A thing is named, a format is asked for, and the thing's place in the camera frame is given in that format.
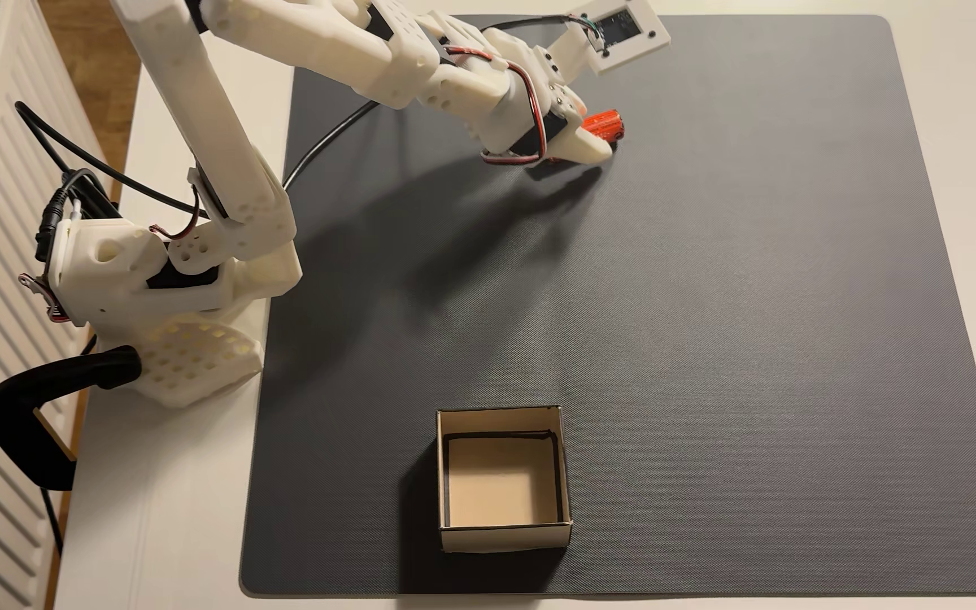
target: white 3d-printed robot arm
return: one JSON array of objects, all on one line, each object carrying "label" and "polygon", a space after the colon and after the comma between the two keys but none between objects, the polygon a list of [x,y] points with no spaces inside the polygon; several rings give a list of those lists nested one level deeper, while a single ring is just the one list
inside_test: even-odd
[{"label": "white 3d-printed robot arm", "polygon": [[197,159],[188,180],[210,221],[165,243],[121,218],[63,219],[41,280],[102,350],[134,347],[142,375],[131,386],[168,406],[260,370],[258,342],[230,321],[300,278],[289,197],[247,139],[199,23],[376,102],[415,99],[462,118],[489,163],[608,158],[568,85],[586,67],[600,74],[669,41],[646,0],[593,0],[549,49],[437,12],[414,18],[396,0],[201,0],[194,18],[191,1],[112,5]]}]

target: open cardboard box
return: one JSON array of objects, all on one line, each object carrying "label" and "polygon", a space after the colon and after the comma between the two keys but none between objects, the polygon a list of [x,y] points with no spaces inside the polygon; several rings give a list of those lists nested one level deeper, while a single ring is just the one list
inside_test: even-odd
[{"label": "open cardboard box", "polygon": [[436,424],[443,551],[567,546],[559,406],[438,411]]}]

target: white table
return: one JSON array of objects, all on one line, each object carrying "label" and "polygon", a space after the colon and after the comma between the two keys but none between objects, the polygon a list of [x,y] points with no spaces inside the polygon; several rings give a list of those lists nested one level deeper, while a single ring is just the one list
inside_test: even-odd
[{"label": "white table", "polygon": [[[452,14],[539,13],[567,0],[416,0]],[[976,1],[654,0],[661,14],[869,13],[889,21],[976,358]],[[251,140],[278,173],[289,120],[290,67],[206,35],[213,62]],[[192,158],[144,74],[127,173],[189,201]],[[126,190],[136,223],[181,226],[185,215]],[[241,326],[264,338],[265,304]],[[90,398],[74,486],[59,610],[349,608],[961,608],[976,598],[589,600],[533,597],[255,599],[238,586],[258,380],[181,411],[130,392]]]}]

